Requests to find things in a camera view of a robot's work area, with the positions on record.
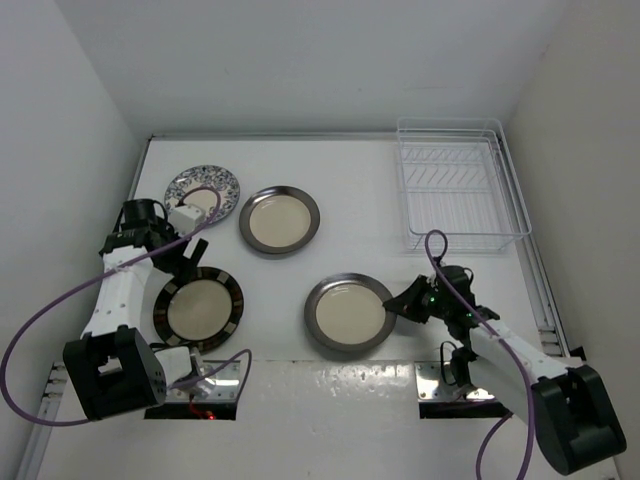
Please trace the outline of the striped dark rim plate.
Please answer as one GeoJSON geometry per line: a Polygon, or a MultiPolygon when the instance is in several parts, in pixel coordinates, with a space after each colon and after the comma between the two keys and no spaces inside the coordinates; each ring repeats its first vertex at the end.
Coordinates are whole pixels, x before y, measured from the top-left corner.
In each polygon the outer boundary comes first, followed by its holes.
{"type": "Polygon", "coordinates": [[[176,278],[159,292],[152,311],[156,334],[168,346],[187,345],[207,354],[238,328],[244,295],[224,270],[199,267],[188,280],[176,278]]]}

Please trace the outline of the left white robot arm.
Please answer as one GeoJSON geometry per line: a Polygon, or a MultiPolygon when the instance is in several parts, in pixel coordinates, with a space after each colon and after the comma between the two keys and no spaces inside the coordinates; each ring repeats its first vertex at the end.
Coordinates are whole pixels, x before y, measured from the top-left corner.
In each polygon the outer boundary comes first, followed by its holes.
{"type": "Polygon", "coordinates": [[[185,342],[156,351],[143,338],[143,300],[154,271],[186,280],[195,274],[208,243],[185,250],[206,224],[201,208],[171,211],[158,201],[125,202],[100,251],[104,264],[94,312],[80,339],[67,343],[63,362],[80,405],[91,421],[160,406],[168,391],[197,370],[185,342]]]}

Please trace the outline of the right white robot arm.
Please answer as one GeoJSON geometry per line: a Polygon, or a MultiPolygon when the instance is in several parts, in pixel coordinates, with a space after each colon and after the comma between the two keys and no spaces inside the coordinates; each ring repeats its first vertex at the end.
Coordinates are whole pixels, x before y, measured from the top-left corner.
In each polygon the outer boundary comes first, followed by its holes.
{"type": "Polygon", "coordinates": [[[444,266],[418,276],[384,308],[415,323],[444,322],[459,342],[450,360],[458,387],[487,391],[530,427],[548,464],[570,475],[621,454],[627,440],[604,382],[586,365],[569,366],[511,331],[477,304],[473,273],[444,266]]]}

